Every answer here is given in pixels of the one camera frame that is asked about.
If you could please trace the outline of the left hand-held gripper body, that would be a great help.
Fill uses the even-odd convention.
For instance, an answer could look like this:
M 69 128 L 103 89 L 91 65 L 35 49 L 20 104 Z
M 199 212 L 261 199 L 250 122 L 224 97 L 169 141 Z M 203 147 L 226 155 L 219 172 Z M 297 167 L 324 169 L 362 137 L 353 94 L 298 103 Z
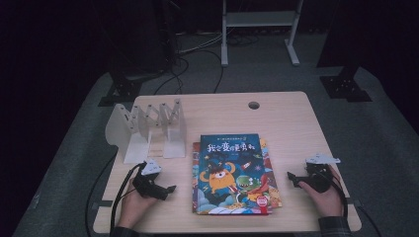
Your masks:
M 160 172 L 161 167 L 153 159 L 144 161 L 139 165 L 132 184 L 142 197 L 158 198 L 160 194 L 168 194 L 166 188 L 154 183 Z

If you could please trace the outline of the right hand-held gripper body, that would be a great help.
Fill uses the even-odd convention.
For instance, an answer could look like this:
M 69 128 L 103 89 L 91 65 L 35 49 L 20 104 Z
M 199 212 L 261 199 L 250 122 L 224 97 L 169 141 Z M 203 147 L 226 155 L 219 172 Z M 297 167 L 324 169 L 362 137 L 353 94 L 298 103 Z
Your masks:
M 308 180 L 305 183 L 310 189 L 318 194 L 323 194 L 333 187 L 340 191 L 340 187 L 334 182 L 330 165 L 339 164 L 341 160 L 329 155 L 317 153 L 312 157 L 306 158 L 306 172 Z

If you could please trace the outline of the light blue many-monsters picture book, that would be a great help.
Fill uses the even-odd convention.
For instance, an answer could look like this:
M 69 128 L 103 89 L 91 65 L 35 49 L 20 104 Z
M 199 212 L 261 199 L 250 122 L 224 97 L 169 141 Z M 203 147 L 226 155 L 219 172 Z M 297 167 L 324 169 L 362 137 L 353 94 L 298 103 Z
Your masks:
M 282 206 L 266 140 L 243 155 L 233 152 L 201 154 L 193 144 L 192 212 L 271 213 Z

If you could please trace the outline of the white expandable book rack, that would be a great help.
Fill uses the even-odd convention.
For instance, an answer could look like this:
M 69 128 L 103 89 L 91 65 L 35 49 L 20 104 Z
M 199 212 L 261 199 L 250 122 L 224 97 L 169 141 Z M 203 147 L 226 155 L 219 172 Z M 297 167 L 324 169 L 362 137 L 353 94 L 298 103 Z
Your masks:
M 187 129 L 182 103 L 149 104 L 143 109 L 135 105 L 129 111 L 116 104 L 105 128 L 110 145 L 116 145 L 125 164 L 136 164 L 150 157 L 153 136 L 163 137 L 162 157 L 186 156 Z

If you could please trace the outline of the blue monster picture book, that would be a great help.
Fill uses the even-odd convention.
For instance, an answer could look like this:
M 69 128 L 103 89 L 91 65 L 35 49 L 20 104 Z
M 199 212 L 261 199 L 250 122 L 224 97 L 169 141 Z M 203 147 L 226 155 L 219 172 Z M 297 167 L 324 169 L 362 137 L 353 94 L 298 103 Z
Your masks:
M 269 185 L 259 135 L 202 135 L 197 195 L 197 214 L 269 214 Z

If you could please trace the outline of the person's left hand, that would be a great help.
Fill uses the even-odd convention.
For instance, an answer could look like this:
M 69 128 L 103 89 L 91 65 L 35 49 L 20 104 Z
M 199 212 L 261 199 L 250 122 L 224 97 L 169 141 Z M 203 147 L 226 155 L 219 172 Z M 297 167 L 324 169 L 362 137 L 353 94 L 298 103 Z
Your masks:
M 142 197 L 129 181 L 128 194 L 123 198 L 120 219 L 117 226 L 133 229 L 154 204 L 158 202 L 154 197 Z

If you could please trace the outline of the person's right hand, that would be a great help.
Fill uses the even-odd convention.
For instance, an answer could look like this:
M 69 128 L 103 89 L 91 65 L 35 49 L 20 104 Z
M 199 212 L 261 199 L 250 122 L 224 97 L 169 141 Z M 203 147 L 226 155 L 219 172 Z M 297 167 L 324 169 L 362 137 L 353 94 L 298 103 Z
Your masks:
M 311 197 L 320 217 L 344 215 L 341 196 L 335 188 L 330 187 L 329 190 L 324 193 L 319 193 L 312 187 L 302 189 Z

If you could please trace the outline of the black stand base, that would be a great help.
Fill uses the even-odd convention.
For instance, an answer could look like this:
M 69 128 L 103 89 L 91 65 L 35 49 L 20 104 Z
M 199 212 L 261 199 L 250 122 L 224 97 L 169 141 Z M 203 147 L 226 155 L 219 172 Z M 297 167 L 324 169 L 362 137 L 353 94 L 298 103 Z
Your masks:
M 112 75 L 112 85 L 108 93 L 100 100 L 99 107 L 111 107 L 114 104 L 133 102 L 141 89 L 141 83 L 128 80 L 121 75 Z
M 320 77 L 320 81 L 331 99 L 346 99 L 350 103 L 372 100 L 354 79 L 358 68 L 358 65 L 344 66 L 338 75 Z

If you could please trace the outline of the white metal stand frame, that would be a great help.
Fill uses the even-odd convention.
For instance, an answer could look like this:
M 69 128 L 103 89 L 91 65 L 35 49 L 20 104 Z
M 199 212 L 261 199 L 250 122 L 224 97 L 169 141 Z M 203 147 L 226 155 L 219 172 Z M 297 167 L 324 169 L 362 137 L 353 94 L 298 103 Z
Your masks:
M 222 66 L 228 65 L 228 28 L 290 27 L 291 34 L 287 39 L 285 39 L 285 46 L 287 48 L 292 65 L 300 65 L 299 59 L 293 47 L 293 41 L 296 34 L 303 2 L 304 0 L 297 0 L 296 7 L 293 11 L 228 12 L 226 7 L 226 0 L 222 0 L 220 64 Z

